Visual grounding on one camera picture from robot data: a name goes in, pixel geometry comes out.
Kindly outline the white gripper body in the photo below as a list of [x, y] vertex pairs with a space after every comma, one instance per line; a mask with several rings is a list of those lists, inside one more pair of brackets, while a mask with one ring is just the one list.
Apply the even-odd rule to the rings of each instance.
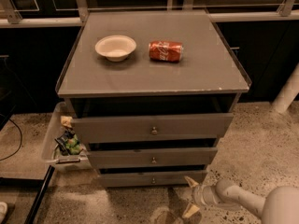
[[214, 206], [228, 211], [239, 211], [241, 206], [220, 198], [215, 186], [197, 185], [192, 187], [192, 204], [197, 207]]

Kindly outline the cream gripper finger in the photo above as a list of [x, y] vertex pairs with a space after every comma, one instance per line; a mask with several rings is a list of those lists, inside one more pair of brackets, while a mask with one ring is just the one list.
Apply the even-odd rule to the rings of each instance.
[[194, 179], [192, 179], [191, 177], [189, 176], [184, 176], [185, 180], [187, 181], [188, 185], [190, 188], [195, 188], [199, 185], [198, 182], [196, 182]]
[[192, 215], [197, 213], [200, 210], [200, 207], [195, 205], [194, 203], [188, 203], [185, 211], [183, 212], [183, 218], [190, 218]]

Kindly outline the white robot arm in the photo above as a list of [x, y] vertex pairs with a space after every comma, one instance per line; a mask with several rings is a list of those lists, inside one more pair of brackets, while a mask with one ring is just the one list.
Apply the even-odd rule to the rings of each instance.
[[242, 189], [229, 179], [205, 186], [189, 176], [184, 178], [192, 190], [192, 200], [183, 213], [184, 218], [199, 212], [203, 206], [212, 205], [232, 211], [245, 208], [260, 219], [261, 224], [299, 224], [299, 188], [277, 187], [262, 197]]

